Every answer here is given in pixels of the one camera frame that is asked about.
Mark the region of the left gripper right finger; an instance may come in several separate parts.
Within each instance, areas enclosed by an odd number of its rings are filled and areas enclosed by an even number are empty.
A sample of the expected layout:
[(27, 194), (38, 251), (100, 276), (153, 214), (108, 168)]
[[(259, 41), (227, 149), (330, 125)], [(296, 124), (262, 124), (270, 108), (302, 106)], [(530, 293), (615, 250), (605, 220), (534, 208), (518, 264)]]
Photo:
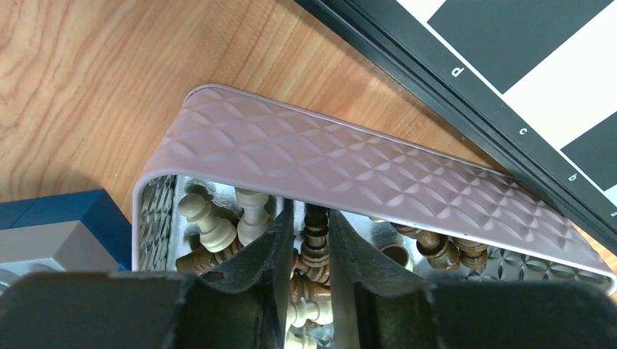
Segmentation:
[(329, 219), (337, 348), (614, 348), (616, 305), (576, 281), (430, 281)]

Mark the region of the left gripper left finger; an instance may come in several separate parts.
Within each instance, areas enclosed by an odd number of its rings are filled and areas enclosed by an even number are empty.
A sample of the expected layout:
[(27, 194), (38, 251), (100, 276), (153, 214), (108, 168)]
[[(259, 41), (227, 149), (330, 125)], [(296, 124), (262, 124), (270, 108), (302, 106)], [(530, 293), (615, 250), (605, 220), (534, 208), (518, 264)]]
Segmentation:
[(32, 273), (1, 296), (3, 348), (281, 348), (294, 209), (215, 269)]

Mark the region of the dark brown chess piece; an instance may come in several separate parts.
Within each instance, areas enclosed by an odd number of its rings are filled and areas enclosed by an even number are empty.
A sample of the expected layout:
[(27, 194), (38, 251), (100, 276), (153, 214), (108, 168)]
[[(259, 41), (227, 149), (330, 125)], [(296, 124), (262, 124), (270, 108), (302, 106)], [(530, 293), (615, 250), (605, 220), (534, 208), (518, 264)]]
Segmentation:
[(330, 250), (328, 244), (328, 210), (308, 204), (304, 218), (300, 260), (308, 267), (305, 274), (317, 283), (330, 285)]

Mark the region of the folding chess board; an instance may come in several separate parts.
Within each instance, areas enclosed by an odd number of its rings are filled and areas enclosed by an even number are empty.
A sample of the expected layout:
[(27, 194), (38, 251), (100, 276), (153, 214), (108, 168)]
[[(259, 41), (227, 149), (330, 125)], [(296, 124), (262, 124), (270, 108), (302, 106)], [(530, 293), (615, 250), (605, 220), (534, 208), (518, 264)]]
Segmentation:
[(302, 1), (616, 250), (614, 1)]

